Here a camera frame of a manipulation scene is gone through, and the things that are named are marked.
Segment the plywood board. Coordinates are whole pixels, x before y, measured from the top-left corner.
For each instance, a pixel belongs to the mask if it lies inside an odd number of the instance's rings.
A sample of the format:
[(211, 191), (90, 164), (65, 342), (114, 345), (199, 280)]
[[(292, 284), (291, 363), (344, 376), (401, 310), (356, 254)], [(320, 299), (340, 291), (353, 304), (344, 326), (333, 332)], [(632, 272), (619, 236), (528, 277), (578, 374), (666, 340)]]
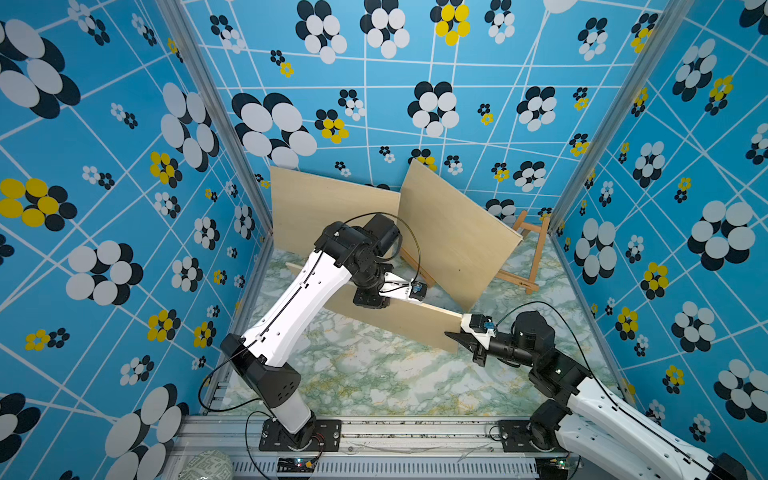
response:
[(286, 310), (279, 317), (294, 318), (306, 327), (321, 310), (341, 314), (354, 320), (401, 335), (421, 344), (455, 354), (458, 344), (444, 335), (459, 332), (462, 315), (428, 304), (411, 303), (393, 299), (384, 309), (367, 309), (353, 304), (355, 288), (351, 283), (341, 285), (333, 295), (329, 289), (319, 286), (320, 295), (300, 288)]
[(400, 189), (403, 250), (464, 310), (477, 303), (522, 236), (414, 160)]
[(397, 192), (279, 167), (270, 174), (275, 246), (302, 257), (336, 221), (362, 226), (374, 212), (398, 212)]

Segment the wooden easel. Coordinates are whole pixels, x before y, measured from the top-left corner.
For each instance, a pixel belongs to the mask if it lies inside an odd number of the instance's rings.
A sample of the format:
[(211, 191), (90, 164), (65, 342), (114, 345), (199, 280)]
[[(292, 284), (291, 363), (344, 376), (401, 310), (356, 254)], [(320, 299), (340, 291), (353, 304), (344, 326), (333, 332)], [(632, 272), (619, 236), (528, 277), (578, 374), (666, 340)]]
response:
[(403, 247), (400, 249), (399, 256), (408, 266), (417, 271), (417, 277), (421, 278), (428, 287), (434, 287), (437, 285), (437, 282), (433, 276), (430, 275), (421, 265), (421, 253), (419, 250), (414, 250), (411, 252)]
[(537, 276), (543, 259), (544, 248), (548, 240), (550, 218), (545, 217), (539, 223), (528, 219), (528, 212), (518, 214), (513, 229), (522, 237), (520, 252), (510, 258), (512, 269), (503, 267), (495, 278), (519, 286), (529, 295), (540, 290)]

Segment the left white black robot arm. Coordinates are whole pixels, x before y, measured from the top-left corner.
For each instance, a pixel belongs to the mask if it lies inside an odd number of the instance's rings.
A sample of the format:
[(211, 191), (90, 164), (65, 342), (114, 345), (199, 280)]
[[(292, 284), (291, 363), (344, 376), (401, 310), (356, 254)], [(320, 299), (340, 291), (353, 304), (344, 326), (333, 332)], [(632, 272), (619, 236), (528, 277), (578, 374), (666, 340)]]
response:
[(402, 234), (395, 217), (372, 212), (363, 226), (336, 221), (326, 226), (307, 262), (270, 310), (242, 334), (229, 334), (222, 352), (281, 428), (286, 444), (303, 449), (312, 441), (316, 415), (298, 392), (300, 374), (288, 364), (299, 338), (343, 286), (355, 286), (353, 304), (385, 309), (411, 284), (393, 273), (385, 255)]

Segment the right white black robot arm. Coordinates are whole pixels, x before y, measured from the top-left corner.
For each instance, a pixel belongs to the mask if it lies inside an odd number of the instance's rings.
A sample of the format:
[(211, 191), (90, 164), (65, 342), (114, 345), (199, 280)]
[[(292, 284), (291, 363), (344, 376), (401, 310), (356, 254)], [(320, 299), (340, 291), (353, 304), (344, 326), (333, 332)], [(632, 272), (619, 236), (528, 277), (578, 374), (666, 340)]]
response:
[(526, 367), (545, 396), (528, 431), (541, 451), (562, 449), (618, 479), (747, 479), (732, 456), (713, 456), (670, 433), (609, 391), (585, 365), (555, 346), (555, 331), (537, 311), (520, 313), (510, 332), (485, 315), (465, 314), (448, 338), (479, 366), (494, 357)]

